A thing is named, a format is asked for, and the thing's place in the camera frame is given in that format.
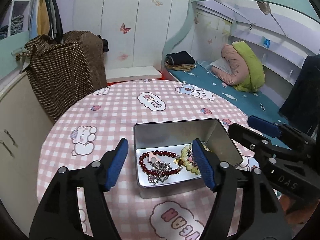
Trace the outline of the person's right hand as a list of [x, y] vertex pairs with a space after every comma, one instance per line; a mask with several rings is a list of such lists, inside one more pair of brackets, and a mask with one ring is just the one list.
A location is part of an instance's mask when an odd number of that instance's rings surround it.
[[304, 225], [310, 219], [319, 204], [319, 199], [303, 204], [283, 194], [280, 196], [279, 202], [288, 224], [296, 226]]

